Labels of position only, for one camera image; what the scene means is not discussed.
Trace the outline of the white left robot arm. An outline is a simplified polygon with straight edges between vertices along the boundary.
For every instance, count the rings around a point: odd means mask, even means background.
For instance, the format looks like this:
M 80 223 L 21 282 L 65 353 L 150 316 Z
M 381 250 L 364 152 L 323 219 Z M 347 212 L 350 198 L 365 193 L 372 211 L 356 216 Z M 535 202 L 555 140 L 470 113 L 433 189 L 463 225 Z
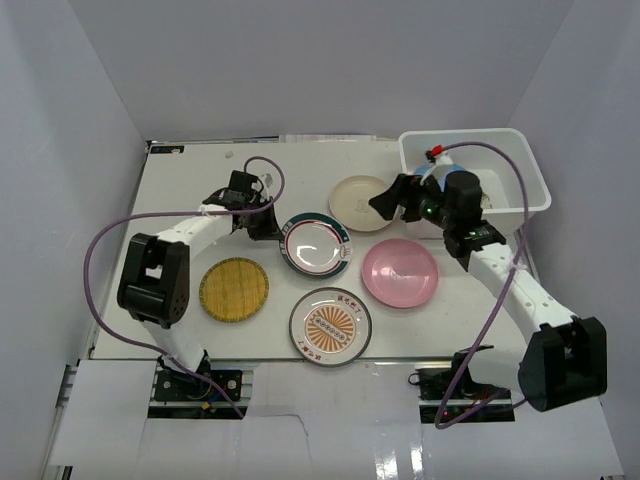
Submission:
M 163 362 L 178 371 L 177 387 L 199 399 L 211 387 L 201 364 L 207 356 L 196 328 L 185 319 L 192 261 L 219 239 L 245 230 L 256 241 L 281 240 L 269 188 L 273 179 L 234 170 L 229 183 L 209 197 L 198 213 L 157 234 L 129 241 L 116 300 L 149 332 Z

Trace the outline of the green rimmed white plate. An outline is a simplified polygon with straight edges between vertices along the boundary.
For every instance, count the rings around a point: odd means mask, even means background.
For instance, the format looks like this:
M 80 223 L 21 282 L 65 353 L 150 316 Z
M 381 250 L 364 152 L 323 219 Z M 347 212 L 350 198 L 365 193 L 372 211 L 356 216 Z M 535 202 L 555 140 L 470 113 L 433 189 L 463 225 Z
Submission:
M 353 248 L 346 228 L 333 217 L 300 213 L 282 227 L 279 251 L 284 262 L 297 273 L 318 279 L 341 274 L 351 262 Z

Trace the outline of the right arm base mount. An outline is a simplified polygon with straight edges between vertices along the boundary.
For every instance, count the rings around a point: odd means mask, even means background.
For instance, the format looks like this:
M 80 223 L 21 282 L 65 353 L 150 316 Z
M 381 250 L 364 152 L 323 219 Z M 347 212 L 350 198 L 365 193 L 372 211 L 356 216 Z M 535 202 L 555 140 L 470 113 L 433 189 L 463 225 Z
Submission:
M 454 376 L 451 369 L 421 368 L 411 373 L 407 382 L 419 390 L 419 412 L 422 424 L 433 424 L 442 398 Z M 477 404 L 491 397 L 499 388 L 489 384 L 477 384 L 461 380 L 447 402 L 442 421 L 451 421 Z M 503 391 L 499 397 L 483 409 L 463 420 L 463 423 L 509 423 L 515 421 L 512 396 Z

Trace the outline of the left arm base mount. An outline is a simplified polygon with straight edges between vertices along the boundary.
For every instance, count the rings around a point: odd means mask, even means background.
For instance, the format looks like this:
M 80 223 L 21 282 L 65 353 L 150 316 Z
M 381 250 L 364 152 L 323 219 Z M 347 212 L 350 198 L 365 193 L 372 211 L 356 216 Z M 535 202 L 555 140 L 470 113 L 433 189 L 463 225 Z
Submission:
M 242 370 L 214 369 L 205 377 L 215 381 L 242 414 L 248 408 L 250 384 Z M 239 420 L 234 408 L 207 382 L 158 368 L 148 408 L 150 419 Z

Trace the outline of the blue round plate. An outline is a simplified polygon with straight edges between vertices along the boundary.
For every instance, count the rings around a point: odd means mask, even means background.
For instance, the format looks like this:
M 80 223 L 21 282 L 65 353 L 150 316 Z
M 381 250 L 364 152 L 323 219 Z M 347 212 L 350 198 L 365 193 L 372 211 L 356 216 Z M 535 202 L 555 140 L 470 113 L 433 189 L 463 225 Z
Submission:
M 438 183 L 438 186 L 441 191 L 445 189 L 446 177 L 453 172 L 465 171 L 465 168 L 454 163 L 445 163 L 445 164 L 434 164 L 427 165 L 424 164 L 418 167 L 415 171 L 415 175 L 419 175 L 421 177 L 433 176 Z

